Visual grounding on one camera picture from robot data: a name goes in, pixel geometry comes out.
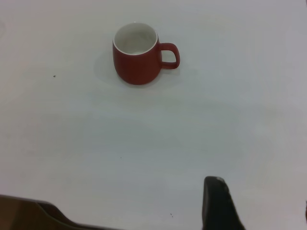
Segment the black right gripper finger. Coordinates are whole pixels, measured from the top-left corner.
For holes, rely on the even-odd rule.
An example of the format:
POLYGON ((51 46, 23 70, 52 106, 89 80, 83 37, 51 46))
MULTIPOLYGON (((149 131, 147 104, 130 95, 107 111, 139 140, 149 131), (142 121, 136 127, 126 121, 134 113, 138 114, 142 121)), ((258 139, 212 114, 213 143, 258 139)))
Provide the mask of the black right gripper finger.
POLYGON ((204 230, 244 230, 229 188, 221 177, 204 179, 202 228, 204 230))

